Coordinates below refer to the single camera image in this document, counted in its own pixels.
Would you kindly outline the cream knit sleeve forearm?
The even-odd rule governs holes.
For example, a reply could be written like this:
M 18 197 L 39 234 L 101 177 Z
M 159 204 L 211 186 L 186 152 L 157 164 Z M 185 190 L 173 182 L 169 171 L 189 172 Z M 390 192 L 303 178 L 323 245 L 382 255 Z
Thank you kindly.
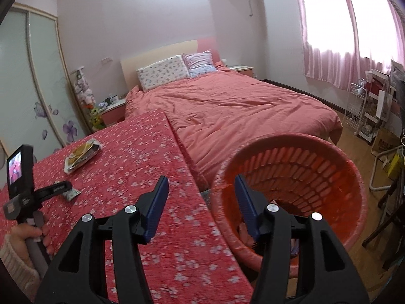
M 30 259 L 25 240 L 6 235 L 1 247 L 1 260 L 20 290 L 33 303 L 41 279 Z

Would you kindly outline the person's left hand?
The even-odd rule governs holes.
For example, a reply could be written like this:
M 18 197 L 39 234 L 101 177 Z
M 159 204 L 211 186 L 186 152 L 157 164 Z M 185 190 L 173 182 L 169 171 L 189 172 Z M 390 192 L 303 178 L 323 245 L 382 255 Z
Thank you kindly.
M 54 247 L 51 244 L 51 237 L 49 235 L 49 227 L 47 225 L 48 218 L 44 217 L 44 225 L 41 228 L 28 225 L 26 223 L 18 224 L 11 229 L 9 241 L 15 253 L 22 259 L 22 261 L 29 267 L 34 267 L 30 254 L 28 253 L 25 243 L 26 239 L 42 237 L 43 244 L 49 255 L 54 254 Z

